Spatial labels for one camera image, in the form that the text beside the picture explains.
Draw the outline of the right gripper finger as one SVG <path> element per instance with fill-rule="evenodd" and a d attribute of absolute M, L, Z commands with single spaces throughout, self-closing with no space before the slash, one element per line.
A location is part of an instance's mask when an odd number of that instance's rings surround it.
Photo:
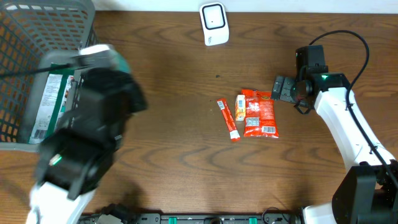
<path fill-rule="evenodd" d="M 272 87 L 272 93 L 271 93 L 271 98 L 273 100 L 278 100 L 280 98 L 280 94 L 282 92 L 282 87 L 284 85 L 284 79 L 285 79 L 285 77 L 283 77 L 283 76 L 276 76 L 274 85 Z"/>
<path fill-rule="evenodd" d="M 295 87 L 296 81 L 294 78 L 290 77 L 283 77 L 283 79 L 279 99 L 289 103 L 295 103 L 293 87 Z"/>

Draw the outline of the red snack bag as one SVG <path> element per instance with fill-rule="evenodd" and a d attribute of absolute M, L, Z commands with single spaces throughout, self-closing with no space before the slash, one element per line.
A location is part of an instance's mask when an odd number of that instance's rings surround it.
<path fill-rule="evenodd" d="M 278 138 L 271 92 L 243 89 L 241 93 L 246 100 L 244 137 Z"/>

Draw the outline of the orange and white snack packet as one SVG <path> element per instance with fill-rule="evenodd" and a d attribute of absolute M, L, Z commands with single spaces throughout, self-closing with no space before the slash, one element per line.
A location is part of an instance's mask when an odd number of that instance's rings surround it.
<path fill-rule="evenodd" d="M 245 95 L 238 95 L 235 102 L 235 120 L 243 121 L 246 117 L 246 98 Z"/>

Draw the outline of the red and white snack packet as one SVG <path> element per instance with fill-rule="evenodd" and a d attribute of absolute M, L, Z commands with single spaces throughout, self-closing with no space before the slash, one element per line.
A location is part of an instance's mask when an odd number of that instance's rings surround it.
<path fill-rule="evenodd" d="M 241 139 L 241 137 L 239 135 L 238 129 L 234 122 L 234 118 L 232 116 L 231 110 L 226 102 L 226 99 L 220 98 L 216 102 L 223 114 L 227 129 L 229 132 L 230 139 L 232 140 L 232 142 L 239 141 Z"/>

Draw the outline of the light green wipes pack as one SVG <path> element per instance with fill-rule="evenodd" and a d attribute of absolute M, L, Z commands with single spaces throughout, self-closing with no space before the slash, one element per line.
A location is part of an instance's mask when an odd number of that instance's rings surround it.
<path fill-rule="evenodd" d="M 110 44 L 96 44 L 79 50 L 75 62 L 80 68 L 109 68 L 131 73 L 127 60 Z"/>

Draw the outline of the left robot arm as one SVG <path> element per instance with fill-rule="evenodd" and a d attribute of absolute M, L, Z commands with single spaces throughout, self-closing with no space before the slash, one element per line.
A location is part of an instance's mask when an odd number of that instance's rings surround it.
<path fill-rule="evenodd" d="M 123 144 L 130 117 L 147 109 L 129 72 L 83 72 L 76 106 L 38 146 L 27 223 L 77 223 Z"/>

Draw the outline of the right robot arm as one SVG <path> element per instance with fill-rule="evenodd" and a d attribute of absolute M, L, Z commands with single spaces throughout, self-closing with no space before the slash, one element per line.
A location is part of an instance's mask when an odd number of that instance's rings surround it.
<path fill-rule="evenodd" d="M 397 160 L 359 110 L 343 73 L 331 73 L 321 45 L 295 51 L 295 78 L 278 76 L 271 98 L 315 111 L 343 158 L 346 175 L 331 202 L 302 209 L 301 223 L 397 223 Z"/>

